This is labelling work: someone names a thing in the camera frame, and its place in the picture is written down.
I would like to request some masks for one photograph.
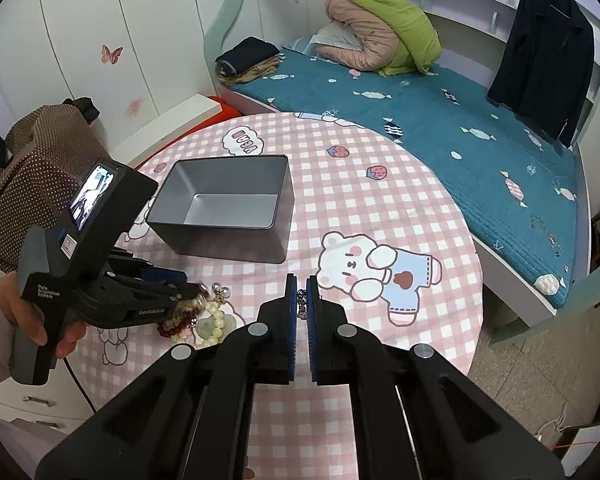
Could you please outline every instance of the brown polka dot cloth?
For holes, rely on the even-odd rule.
[[[7,134],[13,159],[0,168],[0,269],[16,269],[32,225],[50,228],[106,150],[71,105],[38,108]]]

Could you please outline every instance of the floor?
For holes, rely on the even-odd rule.
[[[566,403],[566,425],[592,421],[600,403],[600,307],[565,320],[518,344],[492,349],[494,326],[515,318],[484,288],[484,323],[469,378],[529,432],[557,419]],[[555,424],[542,430],[552,446]]]

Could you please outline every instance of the black cable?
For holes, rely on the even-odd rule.
[[[69,370],[69,374],[71,375],[71,377],[73,378],[75,385],[78,386],[78,389],[80,390],[80,393],[82,394],[82,396],[84,397],[84,400],[87,401],[89,407],[91,408],[91,411],[93,413],[95,413],[96,407],[93,405],[93,402],[91,402],[91,399],[89,398],[89,396],[87,395],[87,392],[84,391],[84,388],[82,387],[82,385],[80,384],[80,381],[78,380],[78,378],[75,376],[74,371],[71,369],[71,365],[69,364],[69,361],[67,360],[67,358],[64,358],[64,364],[66,364],[66,369]]]

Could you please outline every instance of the human hand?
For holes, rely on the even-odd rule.
[[[40,346],[46,344],[45,327],[36,315],[33,305],[24,301],[18,292],[16,272],[9,272],[0,278],[0,309],[4,317],[12,324],[24,330],[33,342]],[[75,350],[78,340],[87,333],[87,324],[78,321],[64,331],[62,340],[56,346],[56,358],[63,359]]]

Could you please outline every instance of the checkered tablecloth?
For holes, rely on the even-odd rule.
[[[284,294],[288,272],[299,284],[318,273],[322,296],[342,304],[349,322],[400,348],[429,343],[467,373],[482,323],[480,263],[454,201],[399,144],[330,117],[257,115],[192,134],[140,171],[161,183],[181,158],[259,153],[289,158],[296,204],[285,263],[174,254],[144,224],[146,210],[119,245],[157,266],[184,270],[190,281],[229,286],[230,308],[246,323],[262,303]],[[388,303],[407,305],[410,313],[391,313]],[[87,392],[103,405],[171,345],[155,326],[90,329],[75,359]],[[248,459],[256,478],[358,477],[348,389],[310,381],[302,320],[296,380],[256,387]]]

